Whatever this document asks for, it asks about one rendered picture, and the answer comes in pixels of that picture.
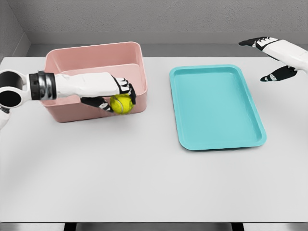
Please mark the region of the blue plastic tray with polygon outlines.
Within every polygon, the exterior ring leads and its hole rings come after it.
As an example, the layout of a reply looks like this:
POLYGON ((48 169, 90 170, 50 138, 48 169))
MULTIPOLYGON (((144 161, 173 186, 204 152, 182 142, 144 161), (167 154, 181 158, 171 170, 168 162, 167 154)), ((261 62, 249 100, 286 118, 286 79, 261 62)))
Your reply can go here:
POLYGON ((258 147, 267 135, 241 69, 180 66, 169 73, 180 144, 191 151, 258 147))

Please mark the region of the pink plastic basket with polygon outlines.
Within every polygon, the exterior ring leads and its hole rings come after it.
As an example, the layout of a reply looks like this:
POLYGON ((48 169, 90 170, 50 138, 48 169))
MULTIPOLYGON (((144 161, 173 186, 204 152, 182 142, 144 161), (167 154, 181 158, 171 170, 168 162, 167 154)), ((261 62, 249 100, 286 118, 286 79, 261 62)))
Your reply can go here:
MULTIPOLYGON (((136 42, 121 42, 82 47, 55 49, 46 55, 45 72, 68 74, 109 72, 123 77, 136 92, 136 105, 131 113, 140 113, 147 107, 147 79, 141 47, 136 42)), ((72 122, 101 117, 112 113, 82 104, 78 96, 42 101, 57 122, 72 122)))

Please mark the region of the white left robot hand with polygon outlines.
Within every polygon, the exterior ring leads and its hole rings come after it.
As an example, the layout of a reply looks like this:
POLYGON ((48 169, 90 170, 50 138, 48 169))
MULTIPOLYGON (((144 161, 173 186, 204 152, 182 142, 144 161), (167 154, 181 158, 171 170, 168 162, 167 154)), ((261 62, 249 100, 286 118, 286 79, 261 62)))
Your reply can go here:
POLYGON ((108 72, 94 73, 89 77, 82 75, 86 83, 78 89, 78 95, 83 104, 100 108, 113 113, 115 107, 113 101, 118 101, 118 96, 125 96, 130 100, 128 109, 123 109, 117 114, 126 114, 132 110, 136 104, 136 93, 134 87, 123 77, 114 77, 108 72))

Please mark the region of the yellow tennis ball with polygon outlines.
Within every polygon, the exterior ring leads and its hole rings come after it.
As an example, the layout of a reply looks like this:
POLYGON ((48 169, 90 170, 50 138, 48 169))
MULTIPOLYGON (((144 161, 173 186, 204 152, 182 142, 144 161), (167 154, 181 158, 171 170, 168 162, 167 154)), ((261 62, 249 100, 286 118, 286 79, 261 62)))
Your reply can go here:
POLYGON ((132 110, 134 104, 128 94, 118 94, 110 97, 110 106, 115 113, 124 115, 132 110))

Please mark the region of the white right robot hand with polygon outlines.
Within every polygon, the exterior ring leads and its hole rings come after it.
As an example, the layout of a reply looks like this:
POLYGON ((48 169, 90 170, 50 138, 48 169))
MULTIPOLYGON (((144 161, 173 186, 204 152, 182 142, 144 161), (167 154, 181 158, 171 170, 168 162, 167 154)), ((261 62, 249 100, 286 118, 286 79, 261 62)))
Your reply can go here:
POLYGON ((298 71, 308 75, 308 51, 284 39, 273 37, 258 37, 243 40, 240 46, 258 49, 274 60, 284 64, 283 67, 262 77, 262 82, 277 82, 294 77, 298 71))

